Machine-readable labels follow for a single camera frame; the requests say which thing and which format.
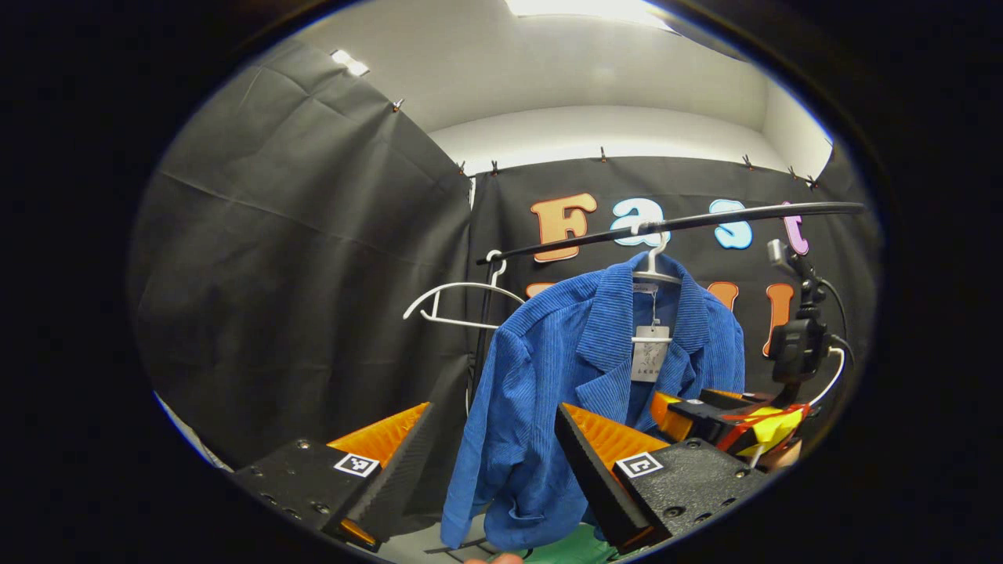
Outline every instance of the ceiling light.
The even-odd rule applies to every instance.
[[[352,55],[349,55],[346,51],[341,49],[331,53],[331,58],[334,59],[334,62],[347,66],[348,71],[356,76],[362,76],[366,72],[369,72],[368,66],[355,60],[352,58]]]
[[[655,15],[657,8],[643,0],[506,0],[517,16],[596,16],[672,29]]]
[[[348,61],[352,60],[352,57],[349,56],[348,53],[346,53],[345,51],[342,51],[341,49],[338,49],[337,51],[332,53],[331,58],[334,59],[334,62],[338,64],[348,64]]]
[[[362,76],[366,72],[369,72],[369,67],[357,60],[353,60],[348,63],[348,71],[356,76]]]

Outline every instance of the jacket collar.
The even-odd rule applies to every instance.
[[[607,268],[596,288],[596,297],[577,350],[604,373],[629,361],[633,353],[630,341],[635,331],[633,272],[641,261],[647,260],[647,252],[638,253],[625,263]],[[710,340],[703,288],[675,259],[660,254],[657,263],[659,272],[683,281],[671,347],[678,346],[687,355],[692,354]]]

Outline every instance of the jacket lapel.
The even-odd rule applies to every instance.
[[[575,388],[579,405],[619,422],[627,417],[630,398],[630,338],[634,334],[630,262],[615,264],[603,273],[576,349],[601,373]]]
[[[630,369],[634,336],[633,271],[646,252],[631,260],[615,264],[603,274],[596,288],[589,319],[579,340],[577,353],[595,366],[601,375],[575,388],[579,405],[594,413],[624,422],[630,399]],[[678,393],[695,378],[690,355],[710,339],[704,293],[681,264],[666,255],[659,255],[659,272],[682,279],[672,343],[665,362],[648,398],[654,392]],[[655,427],[648,409],[638,418],[636,429],[648,431]]]

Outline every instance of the colorful letter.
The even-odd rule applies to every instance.
[[[741,202],[734,200],[714,200],[710,203],[710,213],[744,210]],[[752,244],[752,228],[748,222],[722,223],[714,230],[714,237],[725,249],[747,249]]]
[[[766,337],[766,344],[762,345],[762,355],[769,353],[769,341],[773,338],[773,327],[783,325],[790,320],[790,299],[794,297],[794,289],[790,284],[771,284],[766,288],[766,297],[769,298],[769,336]]]
[[[610,226],[611,230],[634,227],[641,222],[665,221],[665,216],[662,215],[662,207],[647,198],[631,198],[629,200],[617,202],[617,204],[613,206],[613,215],[619,219],[615,220],[613,225]],[[666,240],[672,238],[672,234],[669,232],[665,232],[665,235]],[[648,235],[638,235],[637,237],[624,237],[623,239],[617,239],[617,243],[627,246],[645,243],[649,247],[657,247],[662,244],[662,236],[658,233],[649,233]]]
[[[714,294],[714,297],[721,300],[728,311],[735,310],[735,298],[738,297],[738,286],[731,282],[714,282],[707,286],[707,291]]]
[[[789,206],[790,202],[784,202],[784,206]],[[800,216],[787,216],[783,218],[783,225],[787,227],[787,240],[790,241],[790,248],[798,255],[806,255],[808,252],[808,242],[801,237]]]
[[[543,292],[544,290],[550,288],[553,285],[554,285],[553,282],[537,282],[536,284],[530,284],[529,286],[526,287],[526,295],[529,298],[533,298],[540,292]]]
[[[591,194],[577,194],[568,198],[538,202],[530,208],[530,211],[537,214],[540,219],[540,242],[543,244],[569,239],[569,232],[574,237],[585,235],[589,231],[589,224],[582,210],[592,213],[596,211],[596,199]],[[537,262],[551,262],[570,259],[576,255],[578,247],[545,251],[537,253],[534,257]]]

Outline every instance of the black curtain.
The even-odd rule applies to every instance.
[[[617,158],[606,163],[600,159],[561,161],[505,169],[496,176],[480,174],[476,177],[470,222],[468,275],[478,281],[483,278],[487,267],[473,263],[491,249],[505,251],[541,243],[540,220],[531,211],[534,205],[580,194],[592,197],[595,211],[569,210],[565,216],[584,216],[588,233],[610,230],[618,220],[614,206],[635,198],[656,203],[664,219],[706,214],[715,200],[739,202],[745,208],[783,202],[852,201],[870,205],[865,188],[840,151],[834,152],[818,181],[818,188],[811,189],[804,181],[776,171],[750,171],[733,163],[660,157]],[[801,220],[800,234],[808,242],[806,257],[819,275],[839,289],[847,306],[854,351],[861,362],[870,349],[876,296],[880,290],[884,240],[880,226],[871,214],[805,216]],[[771,284],[788,284],[793,288],[790,300],[793,316],[798,304],[798,283],[772,268],[766,256],[767,241],[780,239],[788,243],[783,220],[748,222],[748,226],[752,238],[744,249],[723,247],[715,237],[716,226],[712,226],[672,233],[665,253],[680,261],[705,288],[714,282],[738,286],[733,311],[745,333],[746,389],[777,391],[778,384],[771,376],[773,364],[762,352],[770,330],[771,306],[766,288]],[[498,285],[526,297],[532,284],[556,283],[601,270],[650,249],[644,243],[625,246],[606,242],[580,247],[577,256],[554,262],[541,263],[533,255],[513,257],[508,260],[508,270],[498,278]],[[514,300],[492,300],[490,319],[501,322],[517,305]],[[475,306],[479,306],[479,301],[471,299],[467,308],[478,311]],[[835,299],[827,298],[821,309],[823,321],[842,335]],[[823,361],[818,375],[802,386],[800,398],[810,399],[821,391],[837,366],[834,358]],[[848,369],[844,375],[851,373]]]
[[[234,468],[433,401],[439,441],[408,512],[437,517],[465,335],[401,316],[462,280],[468,189],[366,80],[283,42],[205,102],[149,181],[127,285],[153,388]],[[461,296],[441,307],[463,315]]]

